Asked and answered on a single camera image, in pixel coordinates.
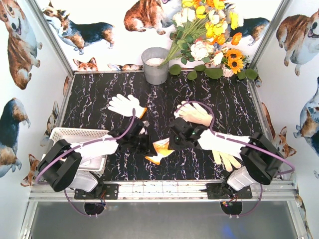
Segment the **white glove orange trim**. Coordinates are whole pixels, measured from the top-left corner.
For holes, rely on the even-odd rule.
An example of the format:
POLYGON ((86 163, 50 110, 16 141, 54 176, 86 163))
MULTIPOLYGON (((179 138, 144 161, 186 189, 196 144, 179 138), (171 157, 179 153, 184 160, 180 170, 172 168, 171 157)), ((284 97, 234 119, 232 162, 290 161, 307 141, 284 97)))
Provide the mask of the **white glove orange trim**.
POLYGON ((174 150, 170 150, 169 146, 169 138, 158 140, 153 143, 153 146, 157 152, 157 156, 146 156, 145 159, 156 164, 160 165, 160 161, 169 156, 174 152, 174 150))

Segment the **white glove orange cuff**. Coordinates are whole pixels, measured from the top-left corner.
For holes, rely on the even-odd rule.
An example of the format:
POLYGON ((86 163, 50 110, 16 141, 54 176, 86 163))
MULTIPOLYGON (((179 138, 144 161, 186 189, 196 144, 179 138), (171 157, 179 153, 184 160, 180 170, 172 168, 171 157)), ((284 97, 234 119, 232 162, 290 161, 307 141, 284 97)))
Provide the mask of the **white glove orange cuff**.
POLYGON ((133 95, 124 97, 121 94, 117 94, 111 98, 107 109, 125 117, 132 117, 133 110, 135 110, 135 117, 139 119, 141 119, 147 111, 147 108, 142 107, 140 101, 133 95))

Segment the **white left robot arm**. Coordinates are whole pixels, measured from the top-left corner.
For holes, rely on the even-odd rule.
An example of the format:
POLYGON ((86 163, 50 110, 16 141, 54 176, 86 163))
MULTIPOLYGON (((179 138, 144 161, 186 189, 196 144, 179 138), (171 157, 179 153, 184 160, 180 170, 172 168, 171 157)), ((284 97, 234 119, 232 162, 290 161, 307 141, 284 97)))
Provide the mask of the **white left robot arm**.
POLYGON ((103 136, 86 142, 69 143, 57 141, 38 164, 36 183, 43 178, 55 192, 66 188, 92 192, 99 180, 90 172, 79 171, 79 166, 100 156, 119 152, 156 156, 148 126, 137 117, 132 117, 125 128, 117 128, 103 136))

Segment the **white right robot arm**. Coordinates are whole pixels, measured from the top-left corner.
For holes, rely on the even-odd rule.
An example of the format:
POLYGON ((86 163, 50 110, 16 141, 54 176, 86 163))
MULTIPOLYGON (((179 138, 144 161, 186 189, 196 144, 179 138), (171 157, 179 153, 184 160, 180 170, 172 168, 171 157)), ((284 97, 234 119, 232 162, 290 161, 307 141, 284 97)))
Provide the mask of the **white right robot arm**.
POLYGON ((169 149, 198 148, 240 159, 244 165, 234 170, 222 183, 225 193, 231 194, 252 184, 269 185, 283 163, 283 157, 261 133, 253 136, 234 136, 213 131, 202 125, 193 127, 182 118, 169 124, 169 149))

